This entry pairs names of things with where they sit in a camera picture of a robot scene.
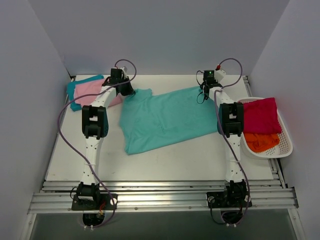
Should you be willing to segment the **mint green t shirt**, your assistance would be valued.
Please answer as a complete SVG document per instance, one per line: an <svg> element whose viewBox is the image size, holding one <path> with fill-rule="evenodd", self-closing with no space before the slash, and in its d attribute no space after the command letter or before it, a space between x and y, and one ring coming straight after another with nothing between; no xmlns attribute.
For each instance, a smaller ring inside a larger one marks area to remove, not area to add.
<svg viewBox="0 0 320 240"><path fill-rule="evenodd" d="M217 132L215 103L202 96L196 86L159 95L137 89L122 104L124 151L140 154Z"/></svg>

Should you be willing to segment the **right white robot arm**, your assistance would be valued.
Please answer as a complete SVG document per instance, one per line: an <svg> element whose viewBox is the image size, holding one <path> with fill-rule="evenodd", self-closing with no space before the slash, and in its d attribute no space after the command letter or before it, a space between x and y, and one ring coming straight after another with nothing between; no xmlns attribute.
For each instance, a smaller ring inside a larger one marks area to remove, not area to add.
<svg viewBox="0 0 320 240"><path fill-rule="evenodd" d="M241 166L241 136L244 131L244 106L234 101L223 89L221 80L226 76L222 69L203 70L200 89L204 100L214 101L218 133L225 142L225 191L223 203L234 206L248 195L247 176Z"/></svg>

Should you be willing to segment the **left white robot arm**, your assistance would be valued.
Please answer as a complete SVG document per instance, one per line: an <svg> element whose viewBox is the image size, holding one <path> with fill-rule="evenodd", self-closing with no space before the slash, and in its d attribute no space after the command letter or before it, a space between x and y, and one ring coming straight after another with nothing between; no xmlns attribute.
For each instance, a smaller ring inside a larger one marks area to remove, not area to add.
<svg viewBox="0 0 320 240"><path fill-rule="evenodd" d="M113 67L110 76L102 82L100 92L94 93L93 100L82 107L85 160L76 196L79 201L83 200L83 204L90 210L97 209L101 203L100 183L96 176L102 143L109 131L107 107L120 94L123 96L135 94L125 66Z"/></svg>

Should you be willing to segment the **pink folded t shirt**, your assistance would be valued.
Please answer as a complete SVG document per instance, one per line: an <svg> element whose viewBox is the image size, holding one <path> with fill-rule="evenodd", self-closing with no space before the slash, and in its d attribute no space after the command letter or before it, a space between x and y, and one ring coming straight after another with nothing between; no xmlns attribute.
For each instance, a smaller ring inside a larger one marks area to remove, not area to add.
<svg viewBox="0 0 320 240"><path fill-rule="evenodd" d="M105 78L98 79L98 80L92 80L88 82L83 82L80 84L77 84L75 86L74 94L73 97L77 98L82 95L87 95L87 94L99 94L102 92L103 89L103 83L105 82ZM112 107L118 104L121 104L123 102L123 97L118 94L115 96L112 101L109 103L108 106L105 105L105 101L103 102L102 95L91 95L91 96L86 96L79 98L74 101L75 106L78 107L80 110L83 108L83 106L103 106L103 107Z"/></svg>

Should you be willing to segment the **magenta t shirt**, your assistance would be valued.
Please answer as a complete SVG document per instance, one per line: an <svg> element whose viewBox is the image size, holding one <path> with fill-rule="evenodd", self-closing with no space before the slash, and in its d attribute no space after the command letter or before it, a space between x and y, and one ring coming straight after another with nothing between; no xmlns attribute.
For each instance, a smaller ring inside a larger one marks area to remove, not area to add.
<svg viewBox="0 0 320 240"><path fill-rule="evenodd" d="M274 97L244 103L244 133L280 134L278 108Z"/></svg>

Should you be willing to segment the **orange t shirt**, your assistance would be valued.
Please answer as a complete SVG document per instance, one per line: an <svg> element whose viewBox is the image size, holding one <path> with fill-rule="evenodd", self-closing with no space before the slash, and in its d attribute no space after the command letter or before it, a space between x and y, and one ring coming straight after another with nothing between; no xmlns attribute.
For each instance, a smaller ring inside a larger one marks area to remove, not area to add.
<svg viewBox="0 0 320 240"><path fill-rule="evenodd" d="M267 151L280 143L277 134L245 133L244 138L249 149L255 153Z"/></svg>

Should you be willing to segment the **white plastic basket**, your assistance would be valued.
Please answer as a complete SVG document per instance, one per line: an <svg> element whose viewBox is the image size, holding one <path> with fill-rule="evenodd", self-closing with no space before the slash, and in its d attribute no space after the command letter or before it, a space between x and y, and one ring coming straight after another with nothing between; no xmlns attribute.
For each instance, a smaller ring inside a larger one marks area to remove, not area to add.
<svg viewBox="0 0 320 240"><path fill-rule="evenodd" d="M248 97L248 98L239 99L237 102L245 104L245 103L249 103L249 102L253 102L261 99L266 99L266 98ZM245 133L243 132L241 136L240 145L243 152L248 157L257 158L257 159L277 159L277 158L287 157L292 153L293 144L278 110L277 110L277 116L278 116L278 122L281 126L281 133L276 133L276 134L278 135L280 142L278 145L272 147L269 150L259 152L259 153L253 152L252 150L250 150L245 140L245 136L244 136Z"/></svg>

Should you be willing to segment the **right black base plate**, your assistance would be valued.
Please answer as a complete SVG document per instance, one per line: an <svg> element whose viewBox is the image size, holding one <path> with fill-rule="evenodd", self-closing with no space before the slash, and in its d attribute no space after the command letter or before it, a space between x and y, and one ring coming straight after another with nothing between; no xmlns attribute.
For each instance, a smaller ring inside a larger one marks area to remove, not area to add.
<svg viewBox="0 0 320 240"><path fill-rule="evenodd" d="M220 208L245 208L247 207L248 195L246 192L232 192L226 191L214 191L207 192L207 205L209 208L220 209ZM248 207L252 207L252 201L248 203Z"/></svg>

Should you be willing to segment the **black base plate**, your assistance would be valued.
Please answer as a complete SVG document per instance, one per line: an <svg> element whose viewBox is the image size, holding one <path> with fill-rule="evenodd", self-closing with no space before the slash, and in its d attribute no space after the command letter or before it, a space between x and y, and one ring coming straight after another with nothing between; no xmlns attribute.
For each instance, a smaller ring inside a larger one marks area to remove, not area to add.
<svg viewBox="0 0 320 240"><path fill-rule="evenodd" d="M248 195L246 192L232 192L226 191L214 191L207 192L207 205L209 208L220 209L220 208L245 208L247 207ZM252 201L248 203L248 207L252 207Z"/></svg>
<svg viewBox="0 0 320 240"><path fill-rule="evenodd" d="M112 198L108 193L102 193L98 200L91 196L73 195L71 209L73 211L97 211L97 210L114 210L117 208L118 194L112 193Z"/></svg>

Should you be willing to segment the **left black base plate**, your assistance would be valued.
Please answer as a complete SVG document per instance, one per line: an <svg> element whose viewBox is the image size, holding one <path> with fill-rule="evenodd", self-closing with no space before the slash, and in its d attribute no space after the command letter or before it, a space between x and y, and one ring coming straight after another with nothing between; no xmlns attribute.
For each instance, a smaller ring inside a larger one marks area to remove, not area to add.
<svg viewBox="0 0 320 240"><path fill-rule="evenodd" d="M97 210L114 210L117 208L118 194L112 193L112 198L108 193L102 193L98 200L91 196L73 195L71 209L73 211L97 211Z"/></svg>

